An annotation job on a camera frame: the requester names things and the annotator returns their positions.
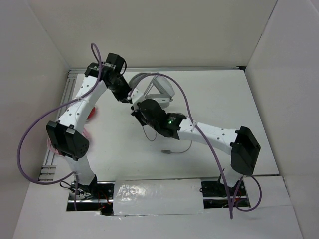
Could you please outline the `white grey headphones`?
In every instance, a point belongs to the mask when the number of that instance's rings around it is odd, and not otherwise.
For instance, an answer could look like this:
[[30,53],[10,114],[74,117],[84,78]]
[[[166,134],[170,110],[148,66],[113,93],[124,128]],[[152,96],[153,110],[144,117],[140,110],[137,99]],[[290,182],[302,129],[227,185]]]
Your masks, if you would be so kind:
[[[131,78],[128,85],[134,89],[138,86],[140,81],[149,76],[148,73],[138,73]],[[144,91],[145,100],[153,99],[159,103],[162,109],[169,107],[170,102],[173,101],[175,91],[171,83],[163,76],[156,74],[151,79],[149,85]]]

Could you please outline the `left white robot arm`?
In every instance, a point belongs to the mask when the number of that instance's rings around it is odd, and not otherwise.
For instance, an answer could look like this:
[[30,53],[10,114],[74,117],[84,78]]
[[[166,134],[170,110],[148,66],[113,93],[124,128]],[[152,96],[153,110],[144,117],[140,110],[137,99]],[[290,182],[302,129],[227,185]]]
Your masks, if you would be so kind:
[[106,90],[110,90],[117,101],[128,103],[131,87],[123,77],[122,67],[125,65],[124,58],[114,53],[109,53],[101,65],[91,63],[86,69],[75,102],[56,122],[49,121],[46,126],[53,148],[76,173],[80,192],[88,199],[98,194],[98,185],[97,176],[87,158],[90,143],[82,133],[91,110]]

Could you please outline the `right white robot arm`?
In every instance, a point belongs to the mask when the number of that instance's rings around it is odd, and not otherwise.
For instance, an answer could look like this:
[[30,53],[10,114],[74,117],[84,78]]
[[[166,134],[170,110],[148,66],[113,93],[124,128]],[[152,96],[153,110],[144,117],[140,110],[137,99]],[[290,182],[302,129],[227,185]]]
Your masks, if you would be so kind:
[[234,191],[242,176],[253,175],[261,147],[249,128],[226,129],[192,121],[183,114],[165,112],[152,99],[133,103],[131,109],[142,126],[148,125],[163,137],[206,144],[228,154],[230,166],[217,184],[222,195]]

